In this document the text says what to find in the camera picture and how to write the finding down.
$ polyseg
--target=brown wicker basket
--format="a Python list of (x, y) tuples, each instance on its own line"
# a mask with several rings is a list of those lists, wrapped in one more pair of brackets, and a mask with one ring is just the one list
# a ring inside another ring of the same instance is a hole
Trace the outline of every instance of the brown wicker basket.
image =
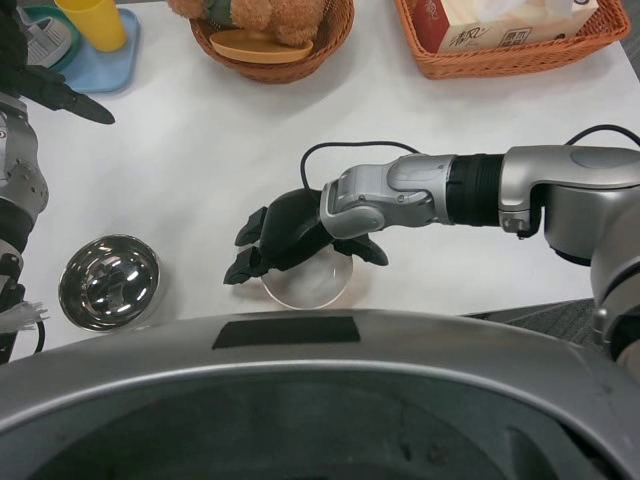
[(291, 83), (311, 75), (342, 46), (351, 31), (354, 14), (353, 0), (328, 0), (311, 55), (298, 62), (280, 65), (238, 62), (221, 56), (209, 43), (211, 34), (223, 29), (216, 23), (191, 20), (191, 31), (207, 55), (239, 74), (262, 83)]
[(396, 0), (396, 5), (418, 68), (433, 80), (543, 72), (577, 62), (631, 32), (622, 0), (599, 0), (600, 8), (573, 38), (461, 54), (433, 54), (422, 47), (413, 26), (416, 1)]

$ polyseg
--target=black robotic finger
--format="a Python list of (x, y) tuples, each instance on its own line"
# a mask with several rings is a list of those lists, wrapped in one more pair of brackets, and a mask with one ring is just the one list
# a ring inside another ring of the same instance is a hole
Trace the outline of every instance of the black robotic finger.
[(343, 255), (357, 255), (367, 263), (381, 267), (389, 265), (387, 254), (369, 238), (369, 235), (361, 235), (351, 240), (336, 240), (333, 242), (333, 248)]
[(67, 110), (97, 123), (111, 125), (113, 115), (91, 98), (77, 93), (64, 83), (64, 76), (40, 65), (17, 71), (19, 93), (51, 110)]
[(245, 245), (251, 245), (260, 240), (262, 234), (262, 226), (264, 225), (264, 219), (267, 216), (267, 207), (262, 207), (255, 212), (247, 220), (247, 224), (240, 229), (238, 236), (236, 237), (236, 247), (244, 247)]
[(258, 278), (269, 271), (269, 264), (262, 258), (257, 247), (243, 250), (224, 276), (225, 285), (238, 285), (250, 278)]

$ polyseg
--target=black wire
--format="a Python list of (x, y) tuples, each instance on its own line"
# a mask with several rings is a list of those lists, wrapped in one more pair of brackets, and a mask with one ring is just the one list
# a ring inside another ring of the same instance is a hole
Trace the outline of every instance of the black wire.
[(309, 180), (307, 179), (307, 160), (309, 159), (311, 154), (313, 154), (313, 152), (320, 150), (322, 148), (328, 148), (328, 147), (397, 147), (397, 148), (402, 148), (411, 153), (420, 153), (415, 148), (410, 147), (409, 145), (405, 145), (404, 143), (391, 142), (386, 140), (371, 141), (371, 142), (326, 142), (326, 143), (319, 143), (318, 145), (314, 145), (313, 147), (311, 147), (309, 150), (306, 151), (306, 153), (302, 156), (302, 159), (300, 160), (300, 178), (302, 178), (302, 186), (304, 187), (305, 191), (309, 195), (311, 195), (311, 197), (314, 200), (319, 200), (319, 199), (317, 195), (311, 190), (311, 187), (309, 186)]
[(569, 140), (565, 145), (575, 145), (577, 142), (582, 140), (587, 135), (591, 135), (592, 133), (602, 132), (602, 131), (610, 131), (610, 132), (620, 133), (620, 134), (624, 135), (625, 137), (627, 137), (627, 138), (631, 139), (632, 141), (634, 141), (635, 144), (640, 147), (640, 137), (638, 137), (638, 135), (633, 133), (631, 130), (627, 130), (624, 127), (620, 127), (618, 125), (609, 125), (609, 124), (596, 125), (594, 127), (587, 128), (586, 130), (580, 132), (575, 137), (573, 137), (571, 140)]
[(40, 321), (40, 322), (36, 322), (36, 325), (38, 326), (38, 344), (36, 345), (36, 351), (33, 352), (34, 355), (42, 351), (42, 349), (44, 348), (44, 340), (46, 337), (44, 323)]

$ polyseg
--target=plush toy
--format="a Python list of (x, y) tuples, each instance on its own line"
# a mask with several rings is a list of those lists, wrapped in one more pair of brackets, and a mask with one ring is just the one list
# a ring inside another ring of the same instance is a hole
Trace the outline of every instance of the plush toy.
[(290, 46), (313, 40), (327, 0), (167, 0), (187, 18), (210, 19), (248, 31), (267, 32)]

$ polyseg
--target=white table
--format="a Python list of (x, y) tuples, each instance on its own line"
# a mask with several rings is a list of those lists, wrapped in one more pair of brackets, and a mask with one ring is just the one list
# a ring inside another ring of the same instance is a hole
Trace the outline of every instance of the white table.
[[(51, 313), (46, 348), (92, 336), (64, 317), (58, 280), (80, 247), (110, 233), (141, 238), (164, 262), (171, 278), (158, 321), (278, 309), (259, 281), (231, 288), (222, 278), (238, 229), (300, 186), (300, 156), (315, 143), (393, 139), (471, 154), (562, 143), (603, 122), (640, 131), (640, 85), (619, 44), (545, 74), (434, 82), (413, 63), (393, 2), (359, 0), (348, 42), (315, 75), (265, 86), (214, 63), (164, 2), (127, 8), (142, 25), (135, 79), (95, 97), (114, 126), (29, 105), (51, 201), (22, 281)], [(590, 141), (627, 145), (610, 134)], [(310, 180), (320, 187), (355, 163), (400, 154), (323, 151)], [(542, 235), (520, 242), (499, 229), (431, 226), (374, 238), (391, 265), (356, 260), (334, 307), (462, 314), (591, 295), (588, 270), (554, 255)], [(21, 334), (14, 358), (30, 354), (35, 337)]]

